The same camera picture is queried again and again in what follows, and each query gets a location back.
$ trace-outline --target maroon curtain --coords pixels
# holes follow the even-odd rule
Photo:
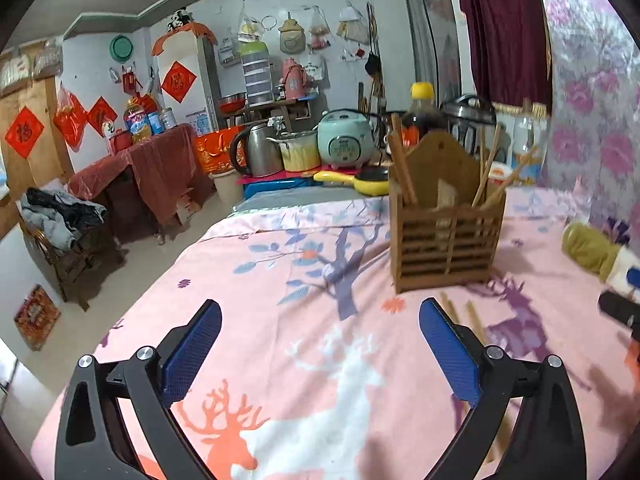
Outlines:
[[[551,110],[542,0],[460,0],[478,95],[522,106],[527,97]]]

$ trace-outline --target green lid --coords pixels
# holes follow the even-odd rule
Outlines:
[[[249,43],[243,43],[240,47],[240,56],[246,56],[247,54],[256,54],[258,52],[268,52],[267,44],[263,41],[251,41]]]
[[[116,36],[109,45],[109,54],[111,54],[111,59],[118,63],[127,62],[133,54],[131,40],[122,34]]]

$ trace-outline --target cable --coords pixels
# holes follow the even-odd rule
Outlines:
[[[429,33],[431,34],[431,44],[433,45],[433,57],[436,62],[436,106],[440,106],[440,70],[438,69],[438,53],[436,52],[436,39],[433,37],[433,27],[431,27],[431,19],[429,18],[429,11],[427,10],[427,4],[422,0],[422,6],[424,7],[424,13],[427,16],[427,24],[429,25]]]

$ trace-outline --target yellow bottle cap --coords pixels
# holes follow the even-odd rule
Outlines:
[[[434,92],[431,83],[420,82],[411,85],[411,99],[433,100]]]

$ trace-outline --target blue can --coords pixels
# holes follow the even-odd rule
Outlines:
[[[149,114],[149,122],[151,123],[151,132],[154,135],[164,132],[164,125],[160,120],[160,114],[158,112],[151,112]]]

